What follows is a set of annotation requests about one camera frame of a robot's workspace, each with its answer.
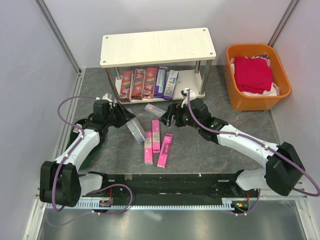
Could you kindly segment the clear Protefix box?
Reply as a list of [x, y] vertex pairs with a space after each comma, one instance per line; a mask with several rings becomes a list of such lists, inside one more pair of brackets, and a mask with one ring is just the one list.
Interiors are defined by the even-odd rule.
[[138, 121], [138, 119], [136, 117], [131, 119], [131, 120], [129, 120], [126, 123], [126, 126], [128, 127], [128, 129], [130, 130], [131, 134], [133, 135], [133, 137], [135, 138], [135, 140], [138, 143], [142, 143], [142, 142], [144, 142], [146, 140], [147, 133], [142, 128], [140, 122]]
[[166, 111], [155, 106], [155, 105], [152, 105], [150, 103], [148, 103], [145, 107], [144, 107], [144, 111], [147, 112], [148, 114], [154, 116], [154, 117], [157, 117], [157, 118], [160, 118], [162, 117]]

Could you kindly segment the pink box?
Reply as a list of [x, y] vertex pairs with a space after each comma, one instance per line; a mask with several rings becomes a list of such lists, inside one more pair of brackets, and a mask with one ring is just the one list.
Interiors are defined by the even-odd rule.
[[152, 120], [152, 152], [159, 153], [161, 150], [160, 138], [160, 122], [159, 120]]
[[152, 147], [152, 132], [146, 132], [144, 140], [144, 163], [147, 165], [153, 164], [153, 147]]
[[171, 145], [172, 145], [173, 135], [170, 133], [167, 133], [162, 141], [158, 161], [157, 161], [157, 167], [165, 168], [167, 164], [167, 160], [169, 157]]

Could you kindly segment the white RiO toothpaste box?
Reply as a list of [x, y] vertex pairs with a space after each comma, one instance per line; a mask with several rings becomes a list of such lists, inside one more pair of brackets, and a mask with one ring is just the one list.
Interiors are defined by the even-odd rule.
[[178, 80], [179, 72], [177, 70], [170, 70], [166, 81], [166, 86], [163, 93], [163, 98], [168, 101], [173, 100], [173, 95]]

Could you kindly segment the purple toothpaste box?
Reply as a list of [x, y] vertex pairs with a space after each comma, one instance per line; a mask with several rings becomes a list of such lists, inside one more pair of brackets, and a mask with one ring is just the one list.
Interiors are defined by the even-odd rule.
[[155, 86], [154, 86], [154, 93], [153, 97], [155, 99], [161, 99], [164, 96], [164, 90], [166, 86], [167, 80], [167, 68], [166, 67], [159, 67], [157, 70]]

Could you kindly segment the silver backed toothpaste box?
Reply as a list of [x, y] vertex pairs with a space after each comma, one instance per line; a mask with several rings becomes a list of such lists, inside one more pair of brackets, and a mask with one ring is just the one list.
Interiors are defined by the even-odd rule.
[[134, 71], [134, 79], [131, 91], [131, 98], [133, 100], [142, 100], [145, 78], [146, 70], [143, 68], [136, 68]]

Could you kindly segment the silver red toothpaste box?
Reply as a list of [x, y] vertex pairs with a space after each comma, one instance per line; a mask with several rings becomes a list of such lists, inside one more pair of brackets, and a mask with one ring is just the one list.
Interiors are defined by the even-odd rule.
[[130, 102], [131, 100], [130, 93], [131, 93], [132, 80], [133, 80], [133, 71], [132, 70], [124, 71], [122, 75], [121, 88], [119, 93], [119, 100], [122, 103]]

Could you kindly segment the red 3D toothpaste box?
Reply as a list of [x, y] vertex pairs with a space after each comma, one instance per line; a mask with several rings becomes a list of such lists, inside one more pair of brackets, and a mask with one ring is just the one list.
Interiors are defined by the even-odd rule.
[[146, 70], [146, 77], [143, 85], [143, 97], [145, 99], [153, 99], [154, 98], [154, 90], [156, 84], [157, 77], [157, 67], [148, 67]]

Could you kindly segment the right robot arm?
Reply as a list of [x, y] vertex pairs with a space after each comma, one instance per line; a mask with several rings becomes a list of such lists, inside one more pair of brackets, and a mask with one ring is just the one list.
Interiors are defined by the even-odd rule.
[[256, 170], [236, 172], [235, 181], [229, 184], [229, 191], [235, 197], [248, 190], [264, 188], [288, 196], [303, 175], [304, 166], [293, 145], [288, 142], [271, 143], [248, 135], [213, 117], [201, 99], [193, 99], [190, 103], [171, 103], [159, 120], [167, 127], [172, 120], [178, 128], [193, 127], [206, 141], [234, 149], [261, 165]]

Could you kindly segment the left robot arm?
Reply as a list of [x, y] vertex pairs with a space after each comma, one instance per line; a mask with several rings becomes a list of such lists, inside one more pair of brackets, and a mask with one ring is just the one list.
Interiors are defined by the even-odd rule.
[[120, 102], [96, 98], [93, 112], [72, 125], [69, 147], [55, 160], [45, 161], [40, 168], [39, 198], [57, 212], [74, 207], [87, 194], [106, 196], [110, 185], [101, 173], [78, 171], [86, 158], [102, 145], [110, 127], [120, 128], [135, 115]]

